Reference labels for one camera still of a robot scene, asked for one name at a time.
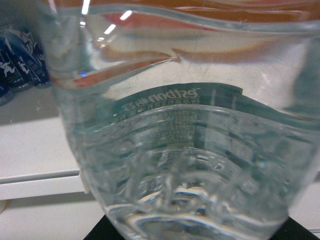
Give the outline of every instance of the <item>white surface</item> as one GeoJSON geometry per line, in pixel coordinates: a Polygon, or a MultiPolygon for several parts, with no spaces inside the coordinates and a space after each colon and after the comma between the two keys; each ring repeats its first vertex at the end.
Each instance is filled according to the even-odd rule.
{"type": "Polygon", "coordinates": [[[0,200],[0,213],[6,208],[8,200],[0,200]]]}
{"type": "Polygon", "coordinates": [[[290,216],[309,231],[320,233],[320,177],[306,189],[290,216]]]}
{"type": "Polygon", "coordinates": [[[0,213],[0,240],[83,240],[103,215],[90,194],[12,199],[0,213]]]}
{"type": "Polygon", "coordinates": [[[84,191],[51,88],[2,106],[0,133],[0,200],[84,191]]]}

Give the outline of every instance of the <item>plastic water bottle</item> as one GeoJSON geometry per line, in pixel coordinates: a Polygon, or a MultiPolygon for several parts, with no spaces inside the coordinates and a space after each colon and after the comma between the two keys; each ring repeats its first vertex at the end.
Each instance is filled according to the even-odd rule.
{"type": "Polygon", "coordinates": [[[40,35],[108,218],[128,240],[269,239],[319,165],[320,2],[89,3],[42,1],[40,35]]]}

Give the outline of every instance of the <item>blue packaging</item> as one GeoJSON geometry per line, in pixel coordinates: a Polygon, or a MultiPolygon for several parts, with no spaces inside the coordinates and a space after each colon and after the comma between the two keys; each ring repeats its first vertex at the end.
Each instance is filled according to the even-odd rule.
{"type": "Polygon", "coordinates": [[[14,92],[24,91],[32,87],[20,66],[17,65],[17,58],[3,42],[0,41],[0,78],[3,84],[14,92]]]}
{"type": "Polygon", "coordinates": [[[16,55],[17,64],[24,77],[36,87],[48,87],[50,84],[44,53],[27,29],[10,28],[6,31],[4,43],[11,53],[16,55]]]}

